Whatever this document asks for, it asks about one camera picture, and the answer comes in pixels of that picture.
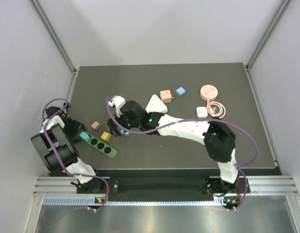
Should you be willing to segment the blue plug adapter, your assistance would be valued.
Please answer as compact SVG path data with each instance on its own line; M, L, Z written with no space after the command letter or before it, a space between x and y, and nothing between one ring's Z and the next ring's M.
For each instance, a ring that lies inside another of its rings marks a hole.
M175 90L175 95L181 97L186 93L186 90L183 87L179 87Z

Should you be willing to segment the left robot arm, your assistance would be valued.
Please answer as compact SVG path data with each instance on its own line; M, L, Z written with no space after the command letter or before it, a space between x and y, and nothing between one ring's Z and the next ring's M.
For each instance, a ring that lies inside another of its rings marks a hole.
M77 193L96 194L107 191L107 185L95 169L79 157L75 144L82 141L84 124L67 117L67 110L51 106L44 108L41 131L31 137L31 143L50 172L65 172L77 178Z

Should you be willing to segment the dark teal plug adapter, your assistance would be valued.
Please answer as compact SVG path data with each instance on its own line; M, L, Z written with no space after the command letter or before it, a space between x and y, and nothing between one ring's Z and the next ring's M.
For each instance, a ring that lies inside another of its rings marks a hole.
M86 132L81 132L79 134L79 136L83 141L86 141L86 142L88 142L91 139L91 136L89 134L87 134Z

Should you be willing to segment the white triangular power strip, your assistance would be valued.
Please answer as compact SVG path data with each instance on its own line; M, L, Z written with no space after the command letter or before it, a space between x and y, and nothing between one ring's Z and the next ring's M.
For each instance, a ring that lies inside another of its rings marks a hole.
M165 114L165 113L168 112L167 106L155 94L152 95L152 97L150 98L145 110L146 110L147 113L157 112L157 113Z

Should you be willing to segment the pink round socket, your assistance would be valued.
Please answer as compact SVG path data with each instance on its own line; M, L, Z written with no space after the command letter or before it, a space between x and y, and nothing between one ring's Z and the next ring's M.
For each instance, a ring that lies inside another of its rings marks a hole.
M216 99L217 96L218 96L218 90L213 85L206 84L202 86L200 89L200 97L205 101L207 100L213 101Z

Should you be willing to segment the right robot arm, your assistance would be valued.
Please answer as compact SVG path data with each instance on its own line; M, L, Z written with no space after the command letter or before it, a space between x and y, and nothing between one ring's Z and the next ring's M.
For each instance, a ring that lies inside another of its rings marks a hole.
M236 168L234 132L219 119L203 121L172 117L160 112L147 112L133 100L126 101L115 96L106 101L110 114L107 125L111 134L121 136L120 131L138 134L175 136L195 141L206 147L211 159L218 163L220 179L207 182L210 193L232 192L239 186L239 171Z

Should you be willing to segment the pink cube socket adapter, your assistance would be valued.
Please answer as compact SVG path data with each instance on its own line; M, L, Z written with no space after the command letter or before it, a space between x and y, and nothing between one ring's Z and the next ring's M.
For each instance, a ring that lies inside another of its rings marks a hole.
M163 103L171 103L174 96L171 93L171 90L162 90L159 93L160 99Z

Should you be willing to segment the pink plug adapter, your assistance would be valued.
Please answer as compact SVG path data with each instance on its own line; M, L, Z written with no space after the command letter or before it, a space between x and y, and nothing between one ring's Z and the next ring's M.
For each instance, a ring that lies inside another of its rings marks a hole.
M93 128L95 131L100 131L102 130L103 126L100 122L98 121L94 121L92 124L91 124L91 128Z

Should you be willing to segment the yellow plug adapter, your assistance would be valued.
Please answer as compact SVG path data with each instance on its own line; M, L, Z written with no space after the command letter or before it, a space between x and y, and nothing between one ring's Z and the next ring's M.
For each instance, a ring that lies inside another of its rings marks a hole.
M101 135L103 141L109 142L112 139L112 134L108 132L103 132Z

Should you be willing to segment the green power strip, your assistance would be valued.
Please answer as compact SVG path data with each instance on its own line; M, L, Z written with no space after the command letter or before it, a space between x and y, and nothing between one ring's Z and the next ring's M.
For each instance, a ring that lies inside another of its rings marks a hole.
M103 153L104 155L108 156L109 158L113 159L116 157L116 155L117 155L116 149L109 146L106 142L103 142L100 139L98 139L92 135L90 135L90 136L91 136L91 139L88 142L84 141L85 143L87 143L88 145L97 149L99 152Z

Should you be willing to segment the white cylindrical plug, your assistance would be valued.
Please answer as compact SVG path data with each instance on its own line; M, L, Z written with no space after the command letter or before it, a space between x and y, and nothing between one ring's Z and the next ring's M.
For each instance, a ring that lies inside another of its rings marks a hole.
M196 108L196 115L198 118L207 118L208 117L208 110L206 107L197 107Z

